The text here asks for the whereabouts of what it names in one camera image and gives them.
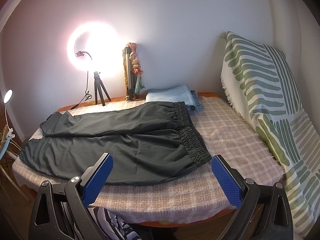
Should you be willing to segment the black elastic waist pants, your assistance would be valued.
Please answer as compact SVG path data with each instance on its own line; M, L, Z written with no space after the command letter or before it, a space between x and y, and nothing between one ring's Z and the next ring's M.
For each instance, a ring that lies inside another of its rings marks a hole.
M29 140L20 159L54 178L79 176L104 153L113 157L108 185L163 184L211 160L183 102L81 115L56 112L40 128L42 138Z

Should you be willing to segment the pink plaid bed blanket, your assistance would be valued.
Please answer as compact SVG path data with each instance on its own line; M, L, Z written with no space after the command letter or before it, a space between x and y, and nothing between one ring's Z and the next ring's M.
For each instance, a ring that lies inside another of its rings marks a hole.
M118 214L126 222L188 224L215 216L231 205L213 173L217 157L243 178L272 186L284 169L259 135L231 106L217 97L200 97L204 109L192 114L195 128L212 159L191 174L155 186L105 186L94 205Z

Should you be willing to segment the small black tripod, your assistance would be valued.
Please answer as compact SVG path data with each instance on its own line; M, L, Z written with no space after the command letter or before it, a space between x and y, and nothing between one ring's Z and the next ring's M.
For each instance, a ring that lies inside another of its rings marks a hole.
M99 76L99 72L94 72L94 98L95 98L96 105L98 104L98 96L99 96L101 104L105 106L105 99L104 99L103 93L105 93L105 95L107 96L107 99L111 101L111 98Z

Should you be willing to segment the folded light blue jeans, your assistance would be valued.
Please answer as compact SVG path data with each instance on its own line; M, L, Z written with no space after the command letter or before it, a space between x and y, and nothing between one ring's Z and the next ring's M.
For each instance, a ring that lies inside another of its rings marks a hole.
M149 89L145 101L184 102L189 113L200 112L204 109L204 106L199 101L197 92L190 90L187 85L164 89Z

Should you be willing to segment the green striped white throw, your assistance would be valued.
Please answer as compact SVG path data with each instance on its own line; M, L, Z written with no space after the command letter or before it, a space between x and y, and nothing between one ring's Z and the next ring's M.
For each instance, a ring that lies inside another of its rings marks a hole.
M306 237L319 218L319 134L284 53L229 31L221 82L233 109L283 167L293 228Z

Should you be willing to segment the orange floral scarf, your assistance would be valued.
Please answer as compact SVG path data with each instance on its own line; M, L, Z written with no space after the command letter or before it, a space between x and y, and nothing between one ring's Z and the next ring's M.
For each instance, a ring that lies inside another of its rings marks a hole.
M143 80L142 80L142 74L143 70L141 69L140 61L137 56L137 45L135 43L128 43L125 47L129 46L131 48L131 54L130 54L130 60L132 63L132 70L135 75L134 81L135 81L135 98L133 100L129 99L129 93L128 93L128 85L127 85L127 73L126 73L126 61L125 61L125 48L122 50L123 55L123 66L124 66L124 80L125 80L125 88L126 88L126 96L125 100L127 101L134 101L138 100L140 97L140 91L145 88Z

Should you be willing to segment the white clip desk lamp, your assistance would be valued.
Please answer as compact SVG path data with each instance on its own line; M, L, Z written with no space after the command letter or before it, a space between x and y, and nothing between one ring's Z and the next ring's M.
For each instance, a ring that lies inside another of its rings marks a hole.
M4 133L4 138L1 139L1 143L3 144L1 146L1 158L3 158L4 155L6 154L10 144L13 144L13 145L15 145L16 148L20 149L20 147L15 142L11 142L11 140L15 138L15 134L14 134L14 129L10 128L9 122L8 122L7 104L10 101L12 95L13 95L13 90L10 89L6 92L6 94L3 98L4 116L5 116L5 128L4 128L5 133Z

